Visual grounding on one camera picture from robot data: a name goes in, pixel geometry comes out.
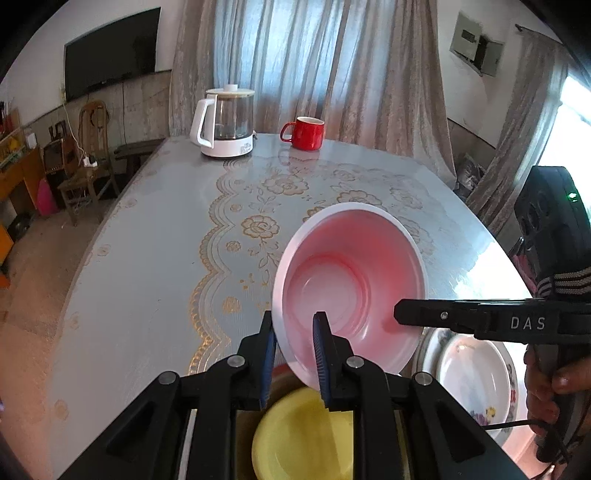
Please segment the person right hand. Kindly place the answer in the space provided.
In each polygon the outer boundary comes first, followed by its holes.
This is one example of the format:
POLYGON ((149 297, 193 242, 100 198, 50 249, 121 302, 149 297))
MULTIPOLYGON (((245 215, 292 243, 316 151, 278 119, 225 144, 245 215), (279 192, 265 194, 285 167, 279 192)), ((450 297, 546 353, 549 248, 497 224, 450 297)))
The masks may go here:
POLYGON ((559 395, 590 392, 591 363, 589 357, 567 365, 559 369, 552 377, 548 377, 538 368, 534 348, 528 346, 524 363, 526 364, 526 405, 530 420, 538 419, 548 424, 554 424, 560 413, 560 408, 555 402, 559 395))

